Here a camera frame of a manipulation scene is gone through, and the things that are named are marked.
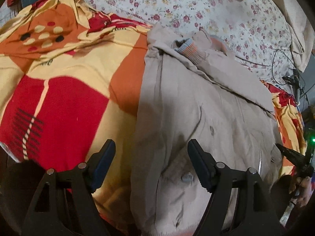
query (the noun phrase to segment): orange cloth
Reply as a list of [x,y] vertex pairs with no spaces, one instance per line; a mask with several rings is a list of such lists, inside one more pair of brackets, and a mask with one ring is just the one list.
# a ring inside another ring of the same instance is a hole
[[[294,98],[269,83],[263,82],[263,84],[272,93],[275,118],[278,122],[283,146],[305,155],[307,145],[303,137],[302,115],[296,108]],[[280,176],[290,175],[292,169],[293,164],[284,157]]]
[[0,142],[17,160],[64,171],[113,139],[93,198],[123,232],[134,223],[133,133],[150,27],[83,0],[40,0],[0,29]]

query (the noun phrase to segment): red dot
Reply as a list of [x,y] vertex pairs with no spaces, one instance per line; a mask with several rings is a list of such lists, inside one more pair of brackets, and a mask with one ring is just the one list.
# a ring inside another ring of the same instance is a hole
[[37,47],[35,47],[35,46],[32,46],[32,47],[30,47],[30,48],[28,48],[28,52],[33,52],[33,51],[35,51],[35,50],[37,50]]

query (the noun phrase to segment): metal zipper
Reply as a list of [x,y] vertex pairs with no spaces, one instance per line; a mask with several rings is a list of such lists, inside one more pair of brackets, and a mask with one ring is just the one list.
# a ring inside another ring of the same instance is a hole
[[259,164],[258,164],[258,174],[260,175],[260,170],[261,170],[261,163],[262,163],[262,152],[261,149],[259,149]]

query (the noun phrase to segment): beige jacket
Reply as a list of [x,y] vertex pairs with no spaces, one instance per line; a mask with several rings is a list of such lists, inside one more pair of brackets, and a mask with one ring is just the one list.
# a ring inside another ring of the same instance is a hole
[[[130,198],[144,235],[192,235],[205,211],[210,194],[189,160],[190,139],[230,168],[256,168],[269,186],[281,166],[268,89],[207,33],[193,35],[197,65],[173,49],[179,39],[160,25],[148,33]],[[232,216],[230,208],[225,226]]]

